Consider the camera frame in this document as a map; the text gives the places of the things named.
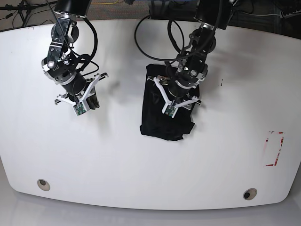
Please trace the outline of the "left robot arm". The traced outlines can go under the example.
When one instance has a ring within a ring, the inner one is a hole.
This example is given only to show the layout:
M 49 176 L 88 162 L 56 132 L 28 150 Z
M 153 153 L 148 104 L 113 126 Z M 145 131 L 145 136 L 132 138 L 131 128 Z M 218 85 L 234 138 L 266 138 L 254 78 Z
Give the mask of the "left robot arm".
M 233 0 L 199 0 L 194 18 L 199 27 L 189 34 L 188 44 L 179 47 L 172 35 L 169 19 L 168 37 L 177 51 L 177 56 L 163 59 L 147 54 L 134 41 L 138 50 L 147 58 L 164 62 L 165 74 L 148 75 L 143 99 L 143 119 L 155 117 L 175 118 L 179 114 L 189 114 L 195 105 L 201 105 L 196 93 L 208 73 L 207 55 L 216 46 L 216 30 L 225 30 L 230 21 L 235 1 Z

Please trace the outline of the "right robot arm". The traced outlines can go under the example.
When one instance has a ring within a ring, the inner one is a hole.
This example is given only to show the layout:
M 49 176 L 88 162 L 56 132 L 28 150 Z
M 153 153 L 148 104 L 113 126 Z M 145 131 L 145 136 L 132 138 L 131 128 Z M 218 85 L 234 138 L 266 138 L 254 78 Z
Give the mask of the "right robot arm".
M 93 59 L 98 48 L 98 36 L 87 19 L 90 5 L 89 0 L 57 1 L 51 9 L 55 24 L 51 30 L 48 55 L 41 62 L 44 74 L 66 91 L 56 97 L 55 104 L 70 104 L 77 116 L 99 108 L 95 86 L 108 77 L 107 73 L 99 74 L 96 70 L 91 72 L 94 75 L 92 78 L 88 77 L 89 73 L 82 73 L 89 64 L 97 65 Z M 78 18 L 82 18 L 92 31 L 94 42 L 91 54 L 80 55 L 73 49 L 79 37 Z

